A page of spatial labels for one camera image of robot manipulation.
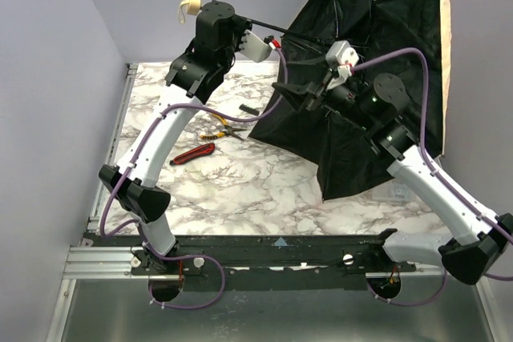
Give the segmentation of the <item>beige umbrella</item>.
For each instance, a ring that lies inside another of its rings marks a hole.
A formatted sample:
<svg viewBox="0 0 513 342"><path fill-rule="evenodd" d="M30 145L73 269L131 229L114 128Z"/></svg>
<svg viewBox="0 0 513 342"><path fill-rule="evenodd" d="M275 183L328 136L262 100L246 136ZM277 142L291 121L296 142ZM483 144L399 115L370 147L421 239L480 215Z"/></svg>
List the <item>beige umbrella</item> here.
<svg viewBox="0 0 513 342"><path fill-rule="evenodd" d="M356 46L362 68L345 85L355 94L381 73L398 76L410 97L402 116L432 157L442 153L440 0L308 0L283 37L285 69L277 82L326 79L321 62L343 39ZM296 111L274 90L251 136L317 165L325 200L357 195L390 179L360 128L325 108Z"/></svg>

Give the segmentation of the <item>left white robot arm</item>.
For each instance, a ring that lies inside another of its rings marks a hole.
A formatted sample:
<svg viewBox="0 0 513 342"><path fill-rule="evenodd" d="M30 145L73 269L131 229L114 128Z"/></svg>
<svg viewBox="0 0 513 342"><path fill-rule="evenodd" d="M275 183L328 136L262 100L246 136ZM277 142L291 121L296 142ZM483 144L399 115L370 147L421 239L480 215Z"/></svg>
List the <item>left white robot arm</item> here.
<svg viewBox="0 0 513 342"><path fill-rule="evenodd" d="M105 164L99 171L110 192L108 203L118 201L130 212L131 221L157 255L167 255L176 243L165 216L171 196L156 185L160 172L184 128L224 81L250 27L227 2L204 4L196 17L194 38L171 62L149 123L116 165Z"/></svg>

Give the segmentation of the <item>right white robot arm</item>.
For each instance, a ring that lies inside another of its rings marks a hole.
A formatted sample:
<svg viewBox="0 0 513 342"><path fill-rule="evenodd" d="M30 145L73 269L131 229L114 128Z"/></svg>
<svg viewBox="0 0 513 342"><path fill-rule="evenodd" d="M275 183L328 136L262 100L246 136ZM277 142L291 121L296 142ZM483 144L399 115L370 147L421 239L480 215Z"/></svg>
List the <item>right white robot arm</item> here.
<svg viewBox="0 0 513 342"><path fill-rule="evenodd" d="M297 109L325 107L360 128L387 173L409 187L448 228L445 237L391 231L380 244L389 261L438 266L473 285L503 254L512 240L512 216L482 205L432 159L424 139L402 116L411 100L398 76L381 73L359 95L345 85L344 77L332 75L320 84L275 82L273 88Z"/></svg>

